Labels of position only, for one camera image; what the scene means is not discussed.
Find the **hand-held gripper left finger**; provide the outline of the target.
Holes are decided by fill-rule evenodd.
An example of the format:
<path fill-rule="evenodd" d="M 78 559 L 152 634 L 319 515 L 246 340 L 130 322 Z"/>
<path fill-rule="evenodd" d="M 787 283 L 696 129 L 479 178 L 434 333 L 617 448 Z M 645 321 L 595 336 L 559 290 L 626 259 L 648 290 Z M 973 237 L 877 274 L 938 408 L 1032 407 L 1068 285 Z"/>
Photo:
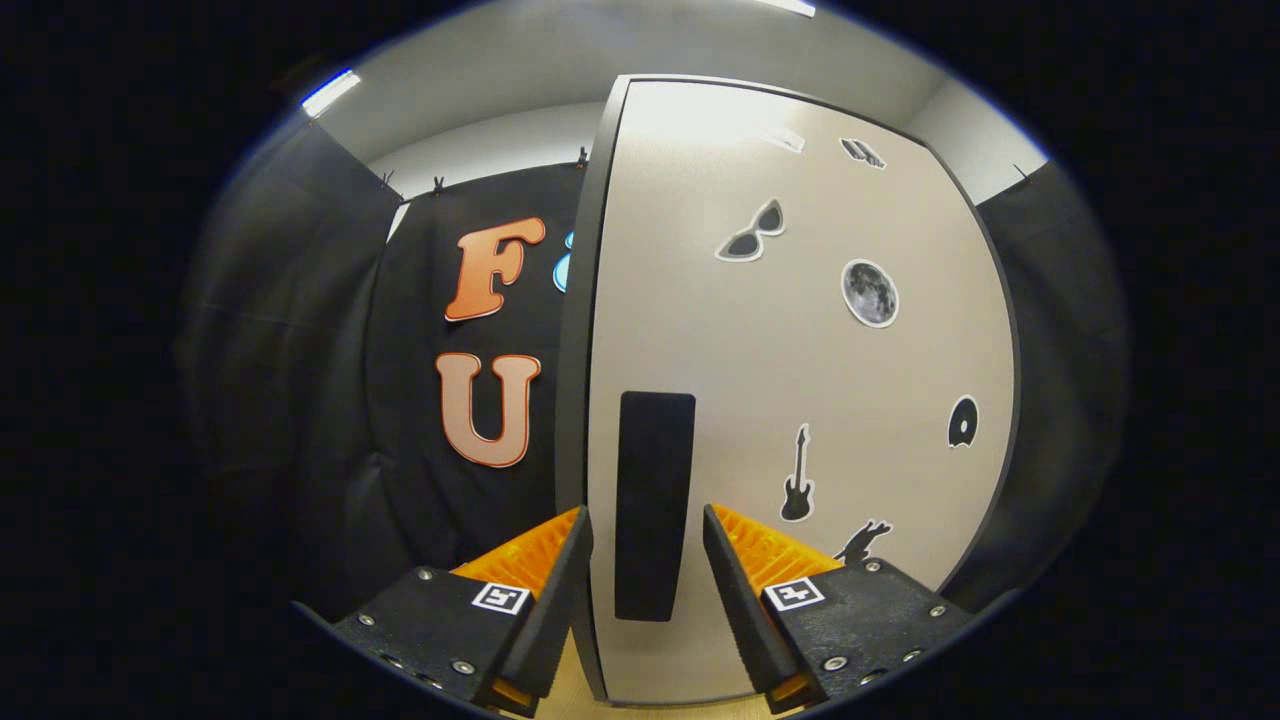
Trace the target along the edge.
<path fill-rule="evenodd" d="M 580 505 L 461 566 L 407 571 L 330 635 L 449 705 L 532 717 L 554 685 L 591 551 Z"/>

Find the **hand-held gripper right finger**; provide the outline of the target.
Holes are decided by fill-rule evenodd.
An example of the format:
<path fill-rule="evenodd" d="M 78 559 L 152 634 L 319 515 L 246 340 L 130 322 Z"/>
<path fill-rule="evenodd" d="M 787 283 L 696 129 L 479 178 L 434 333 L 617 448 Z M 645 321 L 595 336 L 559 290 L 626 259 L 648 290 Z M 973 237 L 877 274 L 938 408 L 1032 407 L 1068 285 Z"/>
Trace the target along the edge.
<path fill-rule="evenodd" d="M 883 559 L 842 562 L 718 503 L 704 507 L 703 544 L 751 688 L 774 714 L 849 705 L 977 624 Z"/>

